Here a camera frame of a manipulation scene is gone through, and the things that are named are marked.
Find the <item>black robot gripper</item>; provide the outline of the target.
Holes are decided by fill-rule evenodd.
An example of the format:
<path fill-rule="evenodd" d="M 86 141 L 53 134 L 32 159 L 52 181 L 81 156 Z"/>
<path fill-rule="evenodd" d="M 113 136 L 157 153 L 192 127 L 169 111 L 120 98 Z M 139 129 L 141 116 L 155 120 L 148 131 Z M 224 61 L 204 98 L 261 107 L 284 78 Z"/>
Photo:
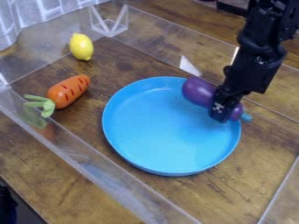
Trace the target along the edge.
<path fill-rule="evenodd" d="M 211 98 L 209 117 L 224 123 L 241 113 L 239 102 L 249 92 L 263 94 L 285 58 L 285 49 L 279 42 L 259 44 L 244 32 L 237 35 L 236 57 L 223 71 L 225 80 L 216 87 Z"/>

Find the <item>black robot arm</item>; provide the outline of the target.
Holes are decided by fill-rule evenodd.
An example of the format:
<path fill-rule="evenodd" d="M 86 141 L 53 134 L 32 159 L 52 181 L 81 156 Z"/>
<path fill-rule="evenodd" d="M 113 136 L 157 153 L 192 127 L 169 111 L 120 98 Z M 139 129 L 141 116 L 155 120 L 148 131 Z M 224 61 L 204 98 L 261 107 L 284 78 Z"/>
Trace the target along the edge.
<path fill-rule="evenodd" d="M 299 0 L 255 1 L 237 34 L 237 54 L 223 68 L 225 79 L 211 100 L 209 117 L 220 123 L 233 116 L 244 95 L 267 91 L 287 54 L 281 42 L 297 29 Z"/>

